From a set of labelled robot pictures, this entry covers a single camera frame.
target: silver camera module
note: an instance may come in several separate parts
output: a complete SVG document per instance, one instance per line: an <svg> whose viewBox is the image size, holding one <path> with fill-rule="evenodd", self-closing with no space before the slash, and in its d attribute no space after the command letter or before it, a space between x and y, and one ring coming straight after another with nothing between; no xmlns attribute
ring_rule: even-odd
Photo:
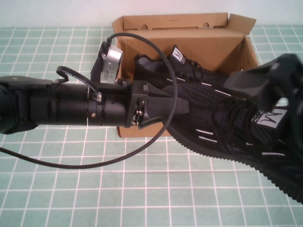
<svg viewBox="0 0 303 227"><path fill-rule="evenodd" d="M118 47L111 45L107 55L102 54L102 72L100 82L102 83L115 83L120 64L122 60L123 51Z"/></svg>

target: table surface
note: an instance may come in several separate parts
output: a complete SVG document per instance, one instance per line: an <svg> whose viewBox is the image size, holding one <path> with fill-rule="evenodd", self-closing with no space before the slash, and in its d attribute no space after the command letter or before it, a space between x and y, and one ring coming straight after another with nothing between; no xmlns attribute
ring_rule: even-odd
<svg viewBox="0 0 303 227"><path fill-rule="evenodd" d="M0 28L0 76L56 79L65 65L89 77L111 27ZM255 26L260 64L303 58L303 26ZM78 83L71 78L71 83ZM0 146L43 161L107 161L150 138L114 127L40 126L0 134ZM303 226L303 206L245 165L197 155L171 137L124 162L90 170L38 166L0 154L0 227Z"/></svg>

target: black cable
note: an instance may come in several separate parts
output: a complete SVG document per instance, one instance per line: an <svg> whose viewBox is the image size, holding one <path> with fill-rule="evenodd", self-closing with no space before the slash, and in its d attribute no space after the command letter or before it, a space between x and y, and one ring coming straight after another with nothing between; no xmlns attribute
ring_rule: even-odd
<svg viewBox="0 0 303 227"><path fill-rule="evenodd" d="M67 74L76 78L76 79L78 79L78 80L80 80L83 84L85 84L90 89L92 89L95 92L96 96L97 96L97 92L98 92L97 86L93 82L91 82L89 79L87 79L85 76L78 73L77 71L72 70L72 69L70 69L68 67L65 67L65 66L59 66L57 68L56 72L57 72L58 75L62 76L63 78L67 78L67 80L68 80Z"/></svg>
<svg viewBox="0 0 303 227"><path fill-rule="evenodd" d="M172 83L174 86L174 94L173 94L173 108L171 109L171 112L166 120L166 122L164 123L163 127L160 129L160 131L150 140L148 141L146 144L144 144L143 146L141 146L140 148L132 151L131 153L128 153L127 155L121 156L119 158L110 160L110 161L106 161L106 162L101 162L101 163L95 163L95 164L90 164L90 165L81 165L81 166L73 166L73 165L61 165L61 164L55 164L55 163L49 163L49 162L44 162L41 160L37 160L34 158L30 158L24 155L21 155L19 153L4 149L4 148L0 148L0 151L3 153L6 153L8 155L12 155L15 157L18 157L20 159L23 159L25 161L29 161L35 164L39 164L39 165L43 165L43 166L48 166L48 167L55 167L55 168L61 168L61 169L89 169L89 168L97 168L97 167L101 167L101 166L107 166L110 164L114 164L123 160L128 159L129 157L132 157L138 153L140 153L141 151L143 151L144 149L146 149L147 147L149 147L153 142L155 142L166 130L166 128L168 127L174 112L175 112L175 108L177 105L177 97L178 97L178 93L177 93L177 79L174 73L174 70L169 62L169 60L166 58L165 54L155 45L153 44L151 41L149 41L148 39L136 35L136 34L131 34L131 33L116 33L111 35L108 39L107 42L110 42L113 38L117 37L117 36L128 36L128 37L132 37L132 38L136 38L139 39L143 42L145 42L146 44L148 44L149 46L151 46L152 48L155 49L155 51L161 56L161 58L164 61L164 64L167 66L168 70L169 70L169 74L171 76L172 79Z"/></svg>

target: white wall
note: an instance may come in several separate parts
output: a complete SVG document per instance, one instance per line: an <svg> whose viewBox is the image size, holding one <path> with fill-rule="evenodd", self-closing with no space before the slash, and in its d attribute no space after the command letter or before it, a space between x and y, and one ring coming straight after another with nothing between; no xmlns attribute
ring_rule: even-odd
<svg viewBox="0 0 303 227"><path fill-rule="evenodd" d="M122 15L228 12L303 24L302 0L0 0L1 26L106 26Z"/></svg>

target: box flap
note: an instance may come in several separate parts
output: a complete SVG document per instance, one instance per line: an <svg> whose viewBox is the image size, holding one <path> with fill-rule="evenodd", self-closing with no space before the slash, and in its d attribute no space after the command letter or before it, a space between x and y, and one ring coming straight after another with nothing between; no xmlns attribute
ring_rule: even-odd
<svg viewBox="0 0 303 227"><path fill-rule="evenodd" d="M123 17L119 17L112 23L112 27L115 33L123 32Z"/></svg>
<svg viewBox="0 0 303 227"><path fill-rule="evenodd" d="M256 23L256 19L230 14L227 27L248 35Z"/></svg>
<svg viewBox="0 0 303 227"><path fill-rule="evenodd" d="M123 16L124 30L227 26L228 13Z"/></svg>

